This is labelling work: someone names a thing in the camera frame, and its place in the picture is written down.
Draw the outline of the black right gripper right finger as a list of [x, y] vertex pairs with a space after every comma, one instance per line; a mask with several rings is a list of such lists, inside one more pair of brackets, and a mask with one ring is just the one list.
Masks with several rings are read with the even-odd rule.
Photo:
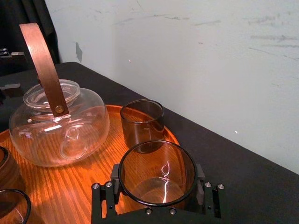
[[196, 164], [197, 189], [196, 198], [199, 205], [199, 212], [211, 219], [221, 219], [218, 190], [209, 181], [200, 164]]

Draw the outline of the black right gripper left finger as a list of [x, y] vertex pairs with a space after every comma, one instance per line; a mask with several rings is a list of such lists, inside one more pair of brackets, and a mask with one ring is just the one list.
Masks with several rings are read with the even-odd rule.
[[96, 182], [91, 185], [92, 190], [92, 211], [91, 219], [102, 219], [102, 202], [106, 202], [106, 217], [117, 215], [115, 205], [119, 202], [121, 185], [118, 175], [119, 164], [114, 164], [110, 181], [103, 185]]

